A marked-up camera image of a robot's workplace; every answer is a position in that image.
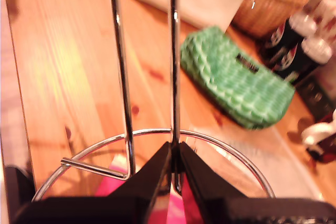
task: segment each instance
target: white cap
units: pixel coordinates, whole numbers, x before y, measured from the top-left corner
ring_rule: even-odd
[[[332,56],[329,44],[319,37],[313,36],[304,39],[301,47],[309,58],[321,65],[326,64]]]
[[[316,22],[304,12],[298,12],[289,18],[290,27],[299,35],[308,37],[316,33]]]

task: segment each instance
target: wooden table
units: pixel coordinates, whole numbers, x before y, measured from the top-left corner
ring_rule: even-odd
[[[7,2],[32,167],[39,187],[62,157],[71,157],[123,132],[110,0]],[[167,15],[136,0],[121,0],[121,6],[134,130],[170,127]],[[182,23],[181,42],[195,30]],[[227,33],[257,56],[253,41],[231,27]],[[308,155],[298,143],[298,134],[302,123],[311,121],[296,94],[285,117],[275,126],[304,163]],[[184,73],[181,128],[228,134],[281,155],[268,141],[274,128],[254,132],[241,128],[219,113]],[[168,135],[137,137],[136,163],[143,165],[169,139]],[[116,153],[124,153],[123,142],[104,147],[84,161],[107,167]],[[326,200],[336,205],[335,171],[335,163],[318,165],[311,175]],[[93,194],[100,181],[97,175],[71,169],[53,185],[49,195]]]

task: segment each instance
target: green woven bag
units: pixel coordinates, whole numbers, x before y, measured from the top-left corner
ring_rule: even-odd
[[[181,46],[181,66],[221,109],[248,129],[277,123],[295,92],[218,27],[187,36]]]

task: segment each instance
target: metal wire stand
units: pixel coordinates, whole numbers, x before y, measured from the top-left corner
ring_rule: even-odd
[[[118,64],[119,64],[119,84],[121,89],[121,97],[123,101],[124,108],[124,134],[113,136],[100,141],[90,147],[84,149],[72,158],[63,158],[61,160],[61,166],[54,171],[54,173],[45,181],[45,183],[39,188],[35,194],[33,201],[41,200],[45,192],[50,186],[70,167],[77,169],[86,170],[95,174],[108,176],[120,180],[127,180],[132,175],[135,174],[135,161],[134,161],[134,144],[133,137],[147,134],[159,134],[159,133],[170,133],[172,138],[172,146],[178,145],[180,142],[180,134],[186,136],[196,137],[198,139],[207,141],[209,143],[215,144],[216,146],[222,148],[223,150],[229,152],[237,159],[239,159],[257,178],[261,187],[266,192],[268,197],[274,198],[275,195],[270,184],[267,182],[261,171],[242,153],[238,150],[232,148],[230,145],[221,142],[211,136],[193,132],[180,130],[180,50],[179,50],[179,33],[180,33],[180,15],[179,15],[179,0],[170,0],[169,14],[169,26],[170,26],[170,53],[171,53],[171,128],[163,129],[142,129],[138,131],[132,130],[132,116],[131,116],[131,106],[130,106],[130,96],[128,87],[128,76],[126,67],[126,56],[125,56],[125,46],[123,39],[122,30],[122,19],[120,12],[119,0],[111,0],[113,22],[115,30],[115,40],[117,42],[117,53],[118,53]],[[126,174],[117,172],[115,170],[110,170],[104,167],[90,165],[81,162],[80,159],[88,155],[89,153],[102,148],[110,143],[114,143],[119,140],[125,140],[126,153],[127,153],[127,168]],[[175,173],[173,176],[174,189],[181,193],[181,181],[179,179],[179,174]]]

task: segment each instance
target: wire ring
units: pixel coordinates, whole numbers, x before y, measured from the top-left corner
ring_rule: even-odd
[[[141,135],[147,135],[147,134],[170,134],[171,129],[170,128],[153,128],[153,129],[142,129],[142,130],[137,130],[133,131],[133,136],[141,136]],[[260,183],[262,189],[266,192],[267,196],[270,198],[275,198],[275,194],[267,181],[267,179],[264,177],[264,175],[261,173],[261,171],[257,168],[255,164],[252,163],[246,156],[244,156],[241,152],[238,150],[234,149],[230,145],[221,142],[220,140],[199,133],[199,132],[194,132],[194,131],[186,131],[186,130],[181,130],[182,135],[186,136],[193,136],[196,137],[200,140],[207,141],[209,143],[212,143],[223,150],[229,152],[233,156],[235,156],[237,159],[239,159],[256,177],[258,182]],[[124,134],[116,135],[113,137],[109,137],[105,140],[102,140],[96,144],[93,144],[89,146],[88,148],[84,149],[83,151],[79,152],[75,156],[72,157],[73,160],[80,160],[81,158],[85,157],[86,155],[90,154],[93,151],[96,151],[110,143],[119,141],[124,139]],[[41,200],[43,195],[46,193],[46,191],[49,189],[50,186],[53,185],[55,180],[59,178],[66,170],[68,170],[70,166],[67,165],[61,165],[58,169],[54,171],[54,173],[44,182],[44,184],[39,188],[39,190],[35,193],[35,196],[33,197],[32,201],[38,201]]]

